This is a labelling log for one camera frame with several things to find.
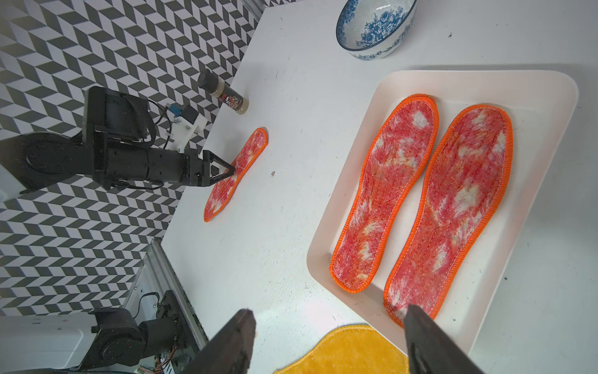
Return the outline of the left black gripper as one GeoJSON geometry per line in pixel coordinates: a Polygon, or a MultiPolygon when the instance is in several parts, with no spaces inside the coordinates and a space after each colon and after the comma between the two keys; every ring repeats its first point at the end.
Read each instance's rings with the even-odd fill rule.
{"type": "Polygon", "coordinates": [[[203,150],[202,158],[197,150],[177,151],[151,148],[147,151],[148,182],[180,183],[189,186],[212,186],[235,173],[235,168],[212,151],[203,150]],[[225,172],[212,175],[213,167],[225,172]]]}

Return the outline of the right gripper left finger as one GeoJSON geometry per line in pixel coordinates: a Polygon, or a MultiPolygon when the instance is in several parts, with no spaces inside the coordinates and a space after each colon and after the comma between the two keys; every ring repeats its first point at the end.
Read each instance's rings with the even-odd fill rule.
{"type": "Polygon", "coordinates": [[[185,366],[182,373],[246,374],[252,360],[255,330],[253,311],[240,309],[185,366]]]}

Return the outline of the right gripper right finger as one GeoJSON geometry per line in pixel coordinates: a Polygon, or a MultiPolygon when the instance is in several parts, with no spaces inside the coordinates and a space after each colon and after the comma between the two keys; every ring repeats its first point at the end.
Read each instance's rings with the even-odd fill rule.
{"type": "Polygon", "coordinates": [[[409,373],[483,373],[420,306],[409,305],[403,324],[409,373]]]}

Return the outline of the red insole orange trim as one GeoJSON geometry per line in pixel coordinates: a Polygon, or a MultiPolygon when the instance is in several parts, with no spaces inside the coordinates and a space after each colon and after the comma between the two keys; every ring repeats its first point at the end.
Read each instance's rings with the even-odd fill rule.
{"type": "Polygon", "coordinates": [[[232,165],[235,167],[233,175],[218,182],[210,193],[206,202],[203,219],[210,222],[231,201],[244,175],[256,162],[269,144],[268,132],[265,128],[258,128],[247,140],[232,165]]]}
{"type": "Polygon", "coordinates": [[[330,262],[330,275],[344,291],[356,294],[372,283],[398,210],[423,173],[438,131],[434,98],[417,93],[401,101],[377,132],[330,262]]]}
{"type": "Polygon", "coordinates": [[[490,104],[465,108],[431,156],[414,225],[392,268],[383,305],[403,327],[410,305],[431,318],[498,210],[512,169],[514,136],[507,112],[490,104]]]}

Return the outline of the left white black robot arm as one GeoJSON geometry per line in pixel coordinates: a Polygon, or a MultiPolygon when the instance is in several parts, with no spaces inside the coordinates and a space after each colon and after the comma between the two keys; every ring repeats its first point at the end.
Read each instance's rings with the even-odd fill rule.
{"type": "Polygon", "coordinates": [[[128,93],[91,87],[85,93],[81,131],[68,138],[32,132],[1,141],[3,199],[37,192],[76,175],[86,175],[107,191],[156,190],[166,183],[208,187],[230,178],[235,167],[211,151],[188,145],[205,118],[188,106],[170,120],[168,149],[158,148],[152,101],[128,93]]]}

